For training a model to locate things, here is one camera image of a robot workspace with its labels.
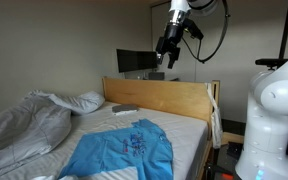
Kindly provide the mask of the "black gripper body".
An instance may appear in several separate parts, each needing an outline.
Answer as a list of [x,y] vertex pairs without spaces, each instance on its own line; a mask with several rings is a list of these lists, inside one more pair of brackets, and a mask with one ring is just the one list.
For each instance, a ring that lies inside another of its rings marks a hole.
[[180,48],[177,44],[183,36],[183,27],[180,24],[168,23],[166,25],[164,35],[159,38],[155,48],[157,57],[162,58],[165,53],[168,53],[171,58],[178,58]]

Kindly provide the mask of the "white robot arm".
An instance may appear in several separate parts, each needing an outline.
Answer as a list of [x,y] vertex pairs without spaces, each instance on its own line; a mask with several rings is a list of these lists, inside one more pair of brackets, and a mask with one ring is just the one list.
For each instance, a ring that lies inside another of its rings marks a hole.
[[[171,0],[169,21],[156,46],[157,61],[169,55],[172,67],[179,57],[183,32],[203,34],[189,19],[191,11],[208,15],[216,0]],[[264,71],[250,81],[244,144],[235,172],[241,180],[288,180],[288,60],[275,71]]]

